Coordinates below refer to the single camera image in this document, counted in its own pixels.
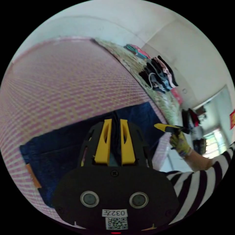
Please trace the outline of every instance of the qr code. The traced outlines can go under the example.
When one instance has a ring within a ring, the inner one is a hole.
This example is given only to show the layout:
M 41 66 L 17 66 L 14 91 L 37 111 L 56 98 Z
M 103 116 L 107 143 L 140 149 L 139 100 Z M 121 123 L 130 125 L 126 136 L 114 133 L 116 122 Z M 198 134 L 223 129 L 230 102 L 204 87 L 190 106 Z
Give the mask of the qr code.
M 105 217 L 107 230 L 123 230 L 128 229 L 127 217 L 123 218 L 110 218 Z

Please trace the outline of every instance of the hand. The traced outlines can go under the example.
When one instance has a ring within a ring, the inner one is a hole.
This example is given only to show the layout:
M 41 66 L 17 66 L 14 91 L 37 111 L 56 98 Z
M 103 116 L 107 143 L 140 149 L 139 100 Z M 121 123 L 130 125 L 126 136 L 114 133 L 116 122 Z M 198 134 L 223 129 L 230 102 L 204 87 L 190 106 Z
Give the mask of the hand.
M 185 157 L 191 152 L 191 148 L 182 131 L 178 135 L 171 135 L 170 144 L 181 157 Z

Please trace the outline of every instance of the black robotic device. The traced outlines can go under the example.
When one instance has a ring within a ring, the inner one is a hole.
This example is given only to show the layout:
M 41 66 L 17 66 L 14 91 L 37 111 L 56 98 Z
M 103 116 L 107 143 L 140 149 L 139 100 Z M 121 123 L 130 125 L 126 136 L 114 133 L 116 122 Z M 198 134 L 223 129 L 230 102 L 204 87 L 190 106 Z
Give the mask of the black robotic device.
M 63 221 L 94 234 L 154 233 L 178 208 L 175 190 L 153 169 L 142 131 L 127 120 L 120 120 L 122 166 L 109 166 L 111 121 L 90 129 L 77 168 L 61 179 L 52 203 Z

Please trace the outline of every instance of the bed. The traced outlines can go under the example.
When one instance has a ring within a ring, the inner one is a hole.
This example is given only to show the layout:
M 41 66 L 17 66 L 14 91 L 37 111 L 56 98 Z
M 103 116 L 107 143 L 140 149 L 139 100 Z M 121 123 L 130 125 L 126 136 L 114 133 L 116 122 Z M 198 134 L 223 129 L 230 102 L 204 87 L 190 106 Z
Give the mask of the bed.
M 99 39 L 63 38 L 40 43 L 7 69 L 0 88 L 0 150 L 9 174 L 40 212 L 65 223 L 43 203 L 19 146 L 35 136 L 115 109 L 149 102 L 162 123 L 174 123 L 177 102 L 143 89 L 144 62 Z M 153 167 L 169 150 L 169 134 L 159 140 Z

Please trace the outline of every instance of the red poster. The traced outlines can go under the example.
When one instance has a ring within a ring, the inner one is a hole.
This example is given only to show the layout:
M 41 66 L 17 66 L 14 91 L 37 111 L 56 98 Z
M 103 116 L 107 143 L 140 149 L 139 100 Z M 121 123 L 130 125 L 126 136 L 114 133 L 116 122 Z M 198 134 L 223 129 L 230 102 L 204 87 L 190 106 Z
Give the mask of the red poster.
M 235 110 L 230 114 L 230 127 L 231 129 L 235 126 Z

